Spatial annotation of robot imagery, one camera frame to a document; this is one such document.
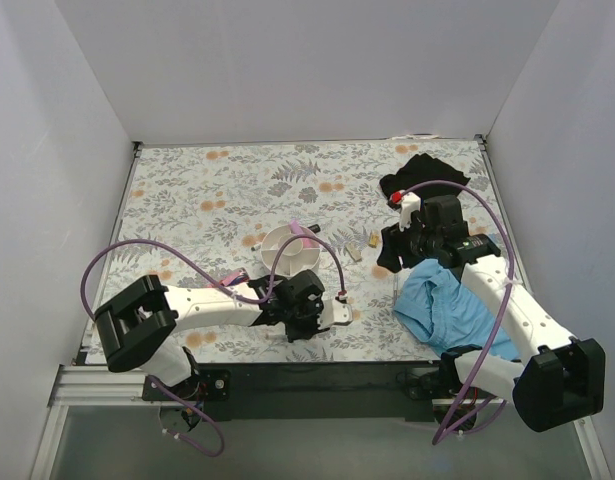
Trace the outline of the purple highlighter pen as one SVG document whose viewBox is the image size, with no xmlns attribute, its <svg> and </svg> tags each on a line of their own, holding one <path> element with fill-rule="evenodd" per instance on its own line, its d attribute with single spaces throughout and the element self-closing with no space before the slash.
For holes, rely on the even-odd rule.
<svg viewBox="0 0 615 480">
<path fill-rule="evenodd" d="M 299 222 L 296 219 L 293 219 L 289 223 L 289 228 L 294 235 L 300 235 L 300 234 L 305 233 L 305 230 L 303 229 L 303 227 L 299 224 Z M 301 237 L 300 240 L 302 241 L 302 245 L 304 248 L 312 247 L 312 242 L 309 239 L 309 237 Z"/>
</svg>

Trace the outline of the orange capped white marker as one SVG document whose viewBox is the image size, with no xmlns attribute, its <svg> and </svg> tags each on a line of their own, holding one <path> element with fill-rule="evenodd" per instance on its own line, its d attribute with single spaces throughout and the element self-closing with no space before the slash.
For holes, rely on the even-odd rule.
<svg viewBox="0 0 615 480">
<path fill-rule="evenodd" d="M 288 343 L 288 339 L 285 335 L 267 335 L 266 339 L 273 344 L 284 344 Z"/>
</svg>

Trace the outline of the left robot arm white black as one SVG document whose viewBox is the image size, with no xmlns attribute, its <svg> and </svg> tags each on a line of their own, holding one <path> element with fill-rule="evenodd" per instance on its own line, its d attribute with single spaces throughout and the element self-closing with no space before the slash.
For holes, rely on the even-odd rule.
<svg viewBox="0 0 615 480">
<path fill-rule="evenodd" d="M 174 334 L 224 325 L 283 324 L 293 342 L 308 340 L 346 318 L 343 304 L 326 300 L 318 276 L 304 270 L 291 278 L 267 275 L 226 291 L 167 286 L 146 275 L 100 306 L 94 323 L 110 372 L 140 369 L 175 398 L 187 400 L 199 390 L 199 368 Z"/>
</svg>

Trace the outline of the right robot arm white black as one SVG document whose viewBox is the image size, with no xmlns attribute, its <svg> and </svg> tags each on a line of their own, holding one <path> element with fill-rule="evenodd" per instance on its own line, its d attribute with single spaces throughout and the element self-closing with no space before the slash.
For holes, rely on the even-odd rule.
<svg viewBox="0 0 615 480">
<path fill-rule="evenodd" d="M 381 232 L 379 266 L 398 273 L 434 259 L 495 317 L 484 345 L 469 341 L 442 353 L 439 383 L 447 395 L 485 391 L 512 404 L 535 432 L 603 409 L 603 348 L 577 338 L 515 283 L 512 257 L 487 235 L 470 234 L 457 197 L 422 200 L 398 191 L 389 201 L 400 219 Z"/>
</svg>

